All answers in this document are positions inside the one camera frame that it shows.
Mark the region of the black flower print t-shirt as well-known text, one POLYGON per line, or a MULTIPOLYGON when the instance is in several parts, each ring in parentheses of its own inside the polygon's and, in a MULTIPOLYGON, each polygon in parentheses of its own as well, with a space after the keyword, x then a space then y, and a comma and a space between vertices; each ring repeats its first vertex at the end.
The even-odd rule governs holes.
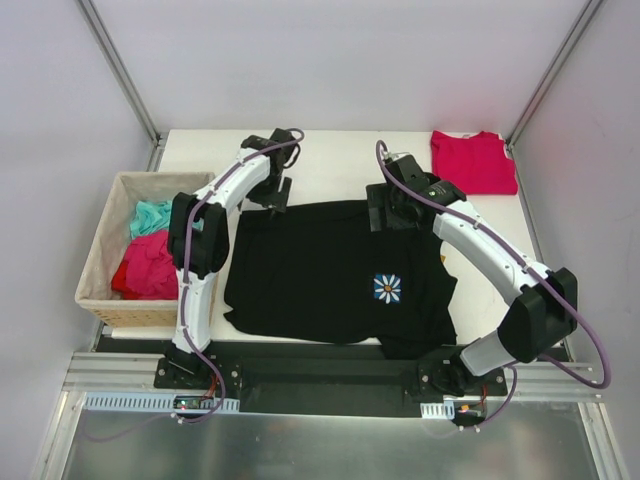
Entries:
POLYGON ((363 200, 241 214, 224 301, 251 335, 355 344, 375 338, 389 359, 416 359, 457 334, 457 284, 428 229, 370 229, 363 200))

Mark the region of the wicker laundry basket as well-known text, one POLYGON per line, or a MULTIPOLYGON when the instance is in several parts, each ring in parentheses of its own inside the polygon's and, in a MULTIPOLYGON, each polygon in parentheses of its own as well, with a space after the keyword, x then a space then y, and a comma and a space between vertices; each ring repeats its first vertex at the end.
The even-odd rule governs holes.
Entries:
POLYGON ((210 172, 116 175, 75 301, 107 325, 174 327, 178 281, 168 252, 171 203, 214 179, 210 172))

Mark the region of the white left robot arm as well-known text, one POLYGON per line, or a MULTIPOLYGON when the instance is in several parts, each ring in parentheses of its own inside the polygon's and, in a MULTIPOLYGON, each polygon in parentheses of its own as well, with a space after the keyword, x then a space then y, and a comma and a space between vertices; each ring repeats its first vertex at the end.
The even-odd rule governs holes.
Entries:
POLYGON ((205 352, 217 276, 231 249, 229 218, 246 200, 286 211, 292 180, 283 172, 296 163, 304 138, 298 128, 277 128, 268 138, 251 135, 221 174, 172 201, 167 249, 176 268, 178 312, 165 358, 188 388, 202 388, 211 377, 205 352))

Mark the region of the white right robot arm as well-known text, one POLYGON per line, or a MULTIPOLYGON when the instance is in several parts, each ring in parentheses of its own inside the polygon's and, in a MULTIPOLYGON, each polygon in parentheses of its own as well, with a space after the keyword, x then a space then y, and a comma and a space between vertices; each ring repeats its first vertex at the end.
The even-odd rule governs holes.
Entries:
POLYGON ((517 362, 530 363, 578 327, 577 279, 532 260, 484 222, 452 183, 423 171, 410 154, 380 144, 382 184, 366 188, 372 231, 419 230, 458 250, 502 296, 508 307, 489 334, 455 353, 452 387, 461 394, 481 388, 486 375, 517 362))

